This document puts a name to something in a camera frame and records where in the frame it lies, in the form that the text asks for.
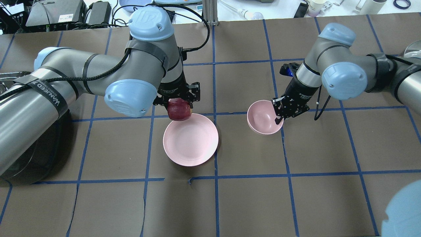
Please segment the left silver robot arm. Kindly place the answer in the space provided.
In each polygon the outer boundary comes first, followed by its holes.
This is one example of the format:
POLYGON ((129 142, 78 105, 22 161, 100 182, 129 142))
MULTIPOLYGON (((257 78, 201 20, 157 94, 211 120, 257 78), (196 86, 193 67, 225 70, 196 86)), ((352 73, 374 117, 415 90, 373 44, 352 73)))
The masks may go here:
POLYGON ((48 47, 34 71, 1 94, 1 173, 4 173, 83 93, 103 96, 119 114, 142 117, 152 105, 181 98, 192 107, 200 84, 188 84, 183 62, 199 47, 178 47, 166 5, 136 9, 122 58, 48 47))

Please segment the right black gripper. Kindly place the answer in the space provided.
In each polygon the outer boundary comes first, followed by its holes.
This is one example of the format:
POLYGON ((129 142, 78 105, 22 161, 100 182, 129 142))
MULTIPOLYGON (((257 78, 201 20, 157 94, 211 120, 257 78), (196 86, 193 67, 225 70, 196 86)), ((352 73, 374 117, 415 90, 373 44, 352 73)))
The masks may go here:
POLYGON ((295 118, 307 112, 310 109, 307 102, 320 87, 309 87, 293 77, 285 92, 279 98, 272 98, 272 105, 276 114, 275 123, 279 125, 287 118, 295 118))

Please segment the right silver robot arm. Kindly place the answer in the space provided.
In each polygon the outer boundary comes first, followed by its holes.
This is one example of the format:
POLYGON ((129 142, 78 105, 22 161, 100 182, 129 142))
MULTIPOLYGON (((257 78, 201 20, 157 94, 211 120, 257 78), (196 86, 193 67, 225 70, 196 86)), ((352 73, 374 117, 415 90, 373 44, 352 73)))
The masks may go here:
POLYGON ((361 93, 389 91, 401 104, 421 111, 420 50, 416 42, 402 57, 384 53, 354 55, 350 47, 356 34, 339 23, 329 23, 319 34, 301 64, 288 63, 280 74, 291 76, 285 92, 271 100, 275 124, 309 110, 307 102, 320 87, 337 100, 348 100, 361 93))

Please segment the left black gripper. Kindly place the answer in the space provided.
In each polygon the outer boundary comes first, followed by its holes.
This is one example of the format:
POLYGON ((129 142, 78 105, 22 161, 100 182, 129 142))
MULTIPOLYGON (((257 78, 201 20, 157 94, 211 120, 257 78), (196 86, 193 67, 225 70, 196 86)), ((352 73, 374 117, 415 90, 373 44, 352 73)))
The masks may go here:
POLYGON ((172 82, 160 83, 158 87, 158 95, 153 101, 153 105, 161 105, 166 109, 170 99, 180 98, 187 101, 191 108, 193 103, 201 100, 200 83, 195 82, 189 85, 182 71, 180 76, 172 82))

